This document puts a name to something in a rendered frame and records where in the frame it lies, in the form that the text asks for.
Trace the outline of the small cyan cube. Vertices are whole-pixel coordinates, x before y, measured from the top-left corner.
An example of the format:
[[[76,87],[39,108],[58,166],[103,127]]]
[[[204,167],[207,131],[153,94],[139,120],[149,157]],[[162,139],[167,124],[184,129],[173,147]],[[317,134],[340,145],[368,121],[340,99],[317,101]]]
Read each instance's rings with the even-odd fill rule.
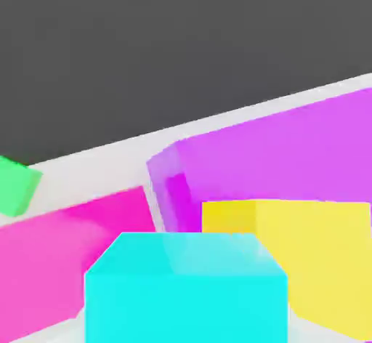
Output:
[[[123,233],[84,314],[85,343],[288,343],[288,281],[252,234]]]

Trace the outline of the small yellow cube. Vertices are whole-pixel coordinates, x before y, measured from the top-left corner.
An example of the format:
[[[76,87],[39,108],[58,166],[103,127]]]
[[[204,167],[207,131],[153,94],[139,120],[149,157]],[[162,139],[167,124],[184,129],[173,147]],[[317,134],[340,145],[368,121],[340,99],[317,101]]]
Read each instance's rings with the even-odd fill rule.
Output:
[[[202,204],[202,231],[253,233],[288,276],[297,316],[353,339],[372,339],[369,203],[209,201]]]

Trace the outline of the small green cube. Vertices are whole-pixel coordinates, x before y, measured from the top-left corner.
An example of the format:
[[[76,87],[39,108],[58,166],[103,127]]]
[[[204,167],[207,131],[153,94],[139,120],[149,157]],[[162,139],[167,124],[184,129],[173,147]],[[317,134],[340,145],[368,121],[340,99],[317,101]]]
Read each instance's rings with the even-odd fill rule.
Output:
[[[24,214],[43,173],[0,156],[0,214]]]

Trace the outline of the large purple box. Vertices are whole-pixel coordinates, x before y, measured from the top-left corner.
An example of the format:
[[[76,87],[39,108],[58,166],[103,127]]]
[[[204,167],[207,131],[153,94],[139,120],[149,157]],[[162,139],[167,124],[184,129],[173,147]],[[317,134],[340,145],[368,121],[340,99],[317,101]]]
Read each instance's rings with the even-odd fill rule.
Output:
[[[204,201],[372,203],[372,88],[176,141],[147,169],[169,232]]]

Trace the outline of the large pink box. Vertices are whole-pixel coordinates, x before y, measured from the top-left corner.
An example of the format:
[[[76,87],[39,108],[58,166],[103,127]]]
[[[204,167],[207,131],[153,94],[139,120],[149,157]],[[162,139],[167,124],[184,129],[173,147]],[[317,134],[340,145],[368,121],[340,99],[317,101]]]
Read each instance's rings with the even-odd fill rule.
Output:
[[[0,343],[75,318],[84,273],[124,232],[153,232],[142,187],[0,228]]]

